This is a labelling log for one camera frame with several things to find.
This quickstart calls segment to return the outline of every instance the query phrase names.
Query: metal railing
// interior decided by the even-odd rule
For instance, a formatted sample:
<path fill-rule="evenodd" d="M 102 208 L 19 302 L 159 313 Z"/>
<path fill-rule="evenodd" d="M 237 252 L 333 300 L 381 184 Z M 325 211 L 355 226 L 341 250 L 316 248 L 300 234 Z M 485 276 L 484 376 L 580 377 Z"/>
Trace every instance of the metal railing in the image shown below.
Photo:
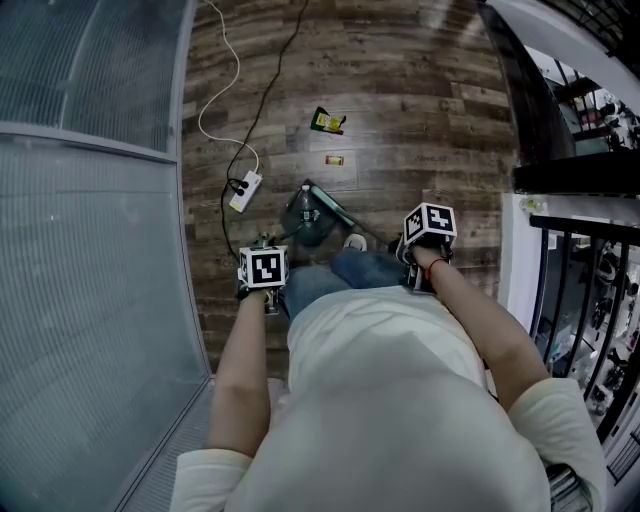
<path fill-rule="evenodd" d="M 584 383 L 584 399 L 588 401 L 594 394 L 594 388 L 597 383 L 604 376 L 604 363 L 608 359 L 611 353 L 614 338 L 616 338 L 615 331 L 618 320 L 618 315 L 621 311 L 621 303 L 626 293 L 626 272 L 629 256 L 630 246 L 640 246 L 640 229 L 628 226 L 621 226 L 615 224 L 604 224 L 598 222 L 566 219 L 557 217 L 543 217 L 532 215 L 529 219 L 529 223 L 532 227 L 542 230 L 543 251 L 548 247 L 548 235 L 549 231 L 556 233 L 563 233 L 563 255 L 562 263 L 559 271 L 559 280 L 557 283 L 557 289 L 549 290 L 550 304 L 554 305 L 552 320 L 549 319 L 547 323 L 550 323 L 548 329 L 549 334 L 538 337 L 541 329 L 541 295 L 546 293 L 545 282 L 547 274 L 547 258 L 541 258 L 541 281 L 538 284 L 538 295 L 536 298 L 536 307 L 531 325 L 531 337 L 537 341 L 544 341 L 543 360 L 545 364 L 550 363 L 550 355 L 552 348 L 555 347 L 558 338 L 558 327 L 560 322 L 560 310 L 562 309 L 563 297 L 565 295 L 565 287 L 567 285 L 567 276 L 569 266 L 572 264 L 572 258 L 570 256 L 569 240 L 571 240 L 571 234 L 580 234 L 590 238 L 590 244 L 588 249 L 588 255 L 585 258 L 585 273 L 584 273 L 584 292 L 582 296 L 582 308 L 580 311 L 580 319 L 575 329 L 575 338 L 573 346 L 568 351 L 566 356 L 563 356 L 565 366 L 559 371 L 552 372 L 556 377 L 568 377 L 569 372 L 575 362 L 576 353 L 579 346 L 583 343 L 583 333 L 585 330 L 585 324 L 587 322 L 588 312 L 592 311 L 590 307 L 591 297 L 593 296 L 594 288 L 594 274 L 598 265 L 598 253 L 602 248 L 605 241 L 611 241 L 614 244 L 619 243 L 620 257 L 619 268 L 616 272 L 615 279 L 611 283 L 615 288 L 614 297 L 611 300 L 610 307 L 608 308 L 609 320 L 606 328 L 606 333 L 601 342 L 599 350 L 595 352 L 597 354 L 597 360 L 595 365 L 590 370 L 588 378 Z M 597 427 L 598 437 L 601 442 L 611 434 L 612 430 L 618 423 L 621 414 L 632 397 L 635 389 L 640 382 L 640 344 L 637 344 L 632 350 L 628 363 L 623 370 L 623 378 L 620 381 L 620 385 L 615 391 L 613 391 L 613 400 L 607 407 L 607 410 Z"/>
<path fill-rule="evenodd" d="M 640 2 L 637 0 L 542 0 L 589 31 L 640 78 Z"/>

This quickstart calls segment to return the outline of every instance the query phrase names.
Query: frosted glass panel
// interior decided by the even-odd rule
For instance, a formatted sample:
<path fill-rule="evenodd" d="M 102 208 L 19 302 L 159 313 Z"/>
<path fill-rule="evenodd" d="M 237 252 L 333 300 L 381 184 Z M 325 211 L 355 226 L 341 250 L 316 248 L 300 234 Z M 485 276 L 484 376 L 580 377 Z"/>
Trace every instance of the frosted glass panel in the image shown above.
<path fill-rule="evenodd" d="M 173 494 L 178 455 L 201 450 L 209 434 L 213 383 L 208 384 L 178 425 L 123 512 L 168 512 Z"/>
<path fill-rule="evenodd" d="M 1 0 L 0 121 L 166 152 L 186 4 Z"/>
<path fill-rule="evenodd" d="M 0 120 L 59 126 L 67 78 L 96 3 L 0 1 Z"/>
<path fill-rule="evenodd" d="M 184 6 L 185 0 L 101 0 L 80 49 L 62 127 L 167 151 Z"/>
<path fill-rule="evenodd" d="M 207 377 L 174 165 L 0 140 L 0 497 L 112 510 Z"/>

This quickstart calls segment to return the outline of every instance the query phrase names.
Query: red bracelet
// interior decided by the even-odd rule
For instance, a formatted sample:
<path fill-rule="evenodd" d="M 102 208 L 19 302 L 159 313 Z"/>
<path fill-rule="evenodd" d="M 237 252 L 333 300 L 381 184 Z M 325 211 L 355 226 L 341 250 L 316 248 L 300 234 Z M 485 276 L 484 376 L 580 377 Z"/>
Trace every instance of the red bracelet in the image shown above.
<path fill-rule="evenodd" d="M 444 261 L 445 263 L 449 263 L 446 259 L 444 258 L 438 258 L 437 260 L 433 260 L 431 262 L 431 265 L 429 265 L 429 268 L 427 269 L 427 281 L 431 281 L 431 267 L 433 267 L 436 263 L 438 263 L 439 261 Z"/>

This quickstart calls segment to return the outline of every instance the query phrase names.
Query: shoe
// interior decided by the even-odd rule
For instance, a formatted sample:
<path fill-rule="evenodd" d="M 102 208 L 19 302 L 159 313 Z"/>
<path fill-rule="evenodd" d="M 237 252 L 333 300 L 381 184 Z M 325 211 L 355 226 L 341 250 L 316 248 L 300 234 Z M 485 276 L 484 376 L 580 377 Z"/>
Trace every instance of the shoe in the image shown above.
<path fill-rule="evenodd" d="M 356 233 L 352 233 L 347 237 L 344 241 L 343 249 L 355 249 L 356 251 L 366 251 L 367 250 L 367 241 L 362 235 L 358 235 Z"/>

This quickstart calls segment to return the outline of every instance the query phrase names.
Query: small box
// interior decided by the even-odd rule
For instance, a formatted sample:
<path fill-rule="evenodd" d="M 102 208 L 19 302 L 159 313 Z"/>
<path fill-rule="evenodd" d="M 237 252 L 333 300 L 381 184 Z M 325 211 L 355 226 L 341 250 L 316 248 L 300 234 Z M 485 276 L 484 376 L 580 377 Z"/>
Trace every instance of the small box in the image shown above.
<path fill-rule="evenodd" d="M 240 249 L 238 279 L 249 288 L 279 288 L 289 278 L 287 246 Z"/>
<path fill-rule="evenodd" d="M 427 233 L 448 235 L 458 234 L 453 208 L 437 204 L 421 203 L 404 219 L 404 244 L 409 246 Z"/>

